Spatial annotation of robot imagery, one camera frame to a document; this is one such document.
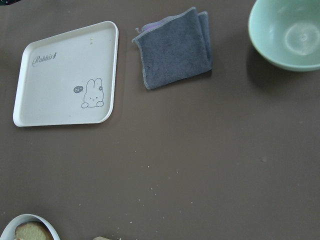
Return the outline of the cream rabbit tray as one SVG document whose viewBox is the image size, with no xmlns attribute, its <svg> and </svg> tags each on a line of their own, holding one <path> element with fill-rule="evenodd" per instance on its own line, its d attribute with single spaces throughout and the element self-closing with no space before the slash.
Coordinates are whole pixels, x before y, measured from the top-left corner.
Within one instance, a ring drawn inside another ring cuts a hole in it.
<svg viewBox="0 0 320 240">
<path fill-rule="evenodd" d="M 104 21 L 30 43 L 23 51 L 18 127 L 98 124 L 113 111 L 119 30 Z"/>
</svg>

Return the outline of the folded grey cloth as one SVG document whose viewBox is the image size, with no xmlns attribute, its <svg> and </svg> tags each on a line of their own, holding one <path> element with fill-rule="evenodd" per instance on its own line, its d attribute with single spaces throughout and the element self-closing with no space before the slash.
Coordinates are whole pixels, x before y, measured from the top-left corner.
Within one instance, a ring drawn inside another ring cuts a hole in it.
<svg viewBox="0 0 320 240">
<path fill-rule="evenodd" d="M 212 70 L 208 13 L 195 7 L 144 25 L 132 42 L 139 49 L 148 90 Z"/>
</svg>

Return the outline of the wooden cutting board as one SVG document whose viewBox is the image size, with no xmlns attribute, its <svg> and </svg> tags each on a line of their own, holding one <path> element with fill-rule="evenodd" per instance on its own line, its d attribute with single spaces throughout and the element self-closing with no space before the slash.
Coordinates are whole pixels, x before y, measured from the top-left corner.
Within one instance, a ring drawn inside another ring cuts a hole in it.
<svg viewBox="0 0 320 240">
<path fill-rule="evenodd" d="M 110 236 L 96 236 L 92 240 L 118 240 L 118 238 L 114 238 Z"/>
</svg>

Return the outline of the green bowl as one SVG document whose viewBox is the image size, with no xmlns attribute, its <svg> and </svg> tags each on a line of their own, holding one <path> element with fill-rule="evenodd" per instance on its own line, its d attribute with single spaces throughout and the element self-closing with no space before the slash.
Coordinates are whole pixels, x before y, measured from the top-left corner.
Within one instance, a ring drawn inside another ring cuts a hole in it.
<svg viewBox="0 0 320 240">
<path fill-rule="evenodd" d="M 319 70 L 318 0 L 257 0 L 248 33 L 254 48 L 271 64 L 295 72 Z"/>
</svg>

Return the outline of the bottom bread slice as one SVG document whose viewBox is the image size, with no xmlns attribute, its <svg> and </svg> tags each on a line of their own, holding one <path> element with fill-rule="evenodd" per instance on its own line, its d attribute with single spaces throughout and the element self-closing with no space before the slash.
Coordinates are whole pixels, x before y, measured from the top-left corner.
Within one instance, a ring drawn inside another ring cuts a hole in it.
<svg viewBox="0 0 320 240">
<path fill-rule="evenodd" d="M 38 221 L 29 221 L 18 225 L 15 229 L 15 240 L 53 240 L 49 229 Z"/>
</svg>

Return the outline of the white round plate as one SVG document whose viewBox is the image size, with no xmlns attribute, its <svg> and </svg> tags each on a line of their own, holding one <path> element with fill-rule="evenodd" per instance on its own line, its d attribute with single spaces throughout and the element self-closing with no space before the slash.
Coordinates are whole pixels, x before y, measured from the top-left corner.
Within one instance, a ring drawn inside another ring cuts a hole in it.
<svg viewBox="0 0 320 240">
<path fill-rule="evenodd" d="M 0 239 L 1 240 L 15 240 L 15 229 L 17 226 L 27 222 L 41 222 L 43 223 L 50 233 L 52 234 L 53 240 L 59 240 L 60 237 L 58 236 L 56 230 L 53 226 L 44 218 L 34 215 L 34 214 L 21 214 L 11 220 L 8 225 L 5 227 L 4 231 L 2 232 Z"/>
</svg>

